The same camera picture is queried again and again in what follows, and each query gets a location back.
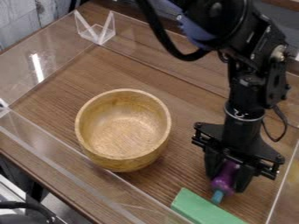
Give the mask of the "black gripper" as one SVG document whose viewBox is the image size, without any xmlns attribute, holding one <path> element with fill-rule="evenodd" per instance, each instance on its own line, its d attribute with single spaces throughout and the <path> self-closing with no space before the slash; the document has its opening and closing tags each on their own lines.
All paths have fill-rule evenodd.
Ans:
<svg viewBox="0 0 299 224">
<path fill-rule="evenodd" d="M 206 174 L 213 179 L 231 161 L 241 166 L 235 177 L 235 192 L 243 193 L 255 176 L 277 178 L 285 156 L 266 143 L 261 135 L 263 119 L 226 117 L 223 124 L 197 122 L 191 142 L 205 152 Z"/>
</svg>

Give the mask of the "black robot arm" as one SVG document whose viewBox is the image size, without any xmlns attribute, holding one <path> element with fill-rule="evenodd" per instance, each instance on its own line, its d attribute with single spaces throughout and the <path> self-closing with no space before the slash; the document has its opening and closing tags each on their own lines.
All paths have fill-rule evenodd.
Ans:
<svg viewBox="0 0 299 224">
<path fill-rule="evenodd" d="M 217 52 L 229 65 L 229 99 L 223 124 L 197 122 L 193 143 L 205 152 L 206 175 L 217 179 L 230 166 L 233 191 L 242 193 L 255 176 L 277 177 L 286 158 L 265 142 L 266 111 L 286 121 L 278 103 L 287 98 L 286 35 L 257 9 L 253 0 L 166 0 L 181 13 L 178 23 L 198 50 L 183 53 L 149 0 L 135 0 L 166 51 L 179 60 L 195 61 Z"/>
</svg>

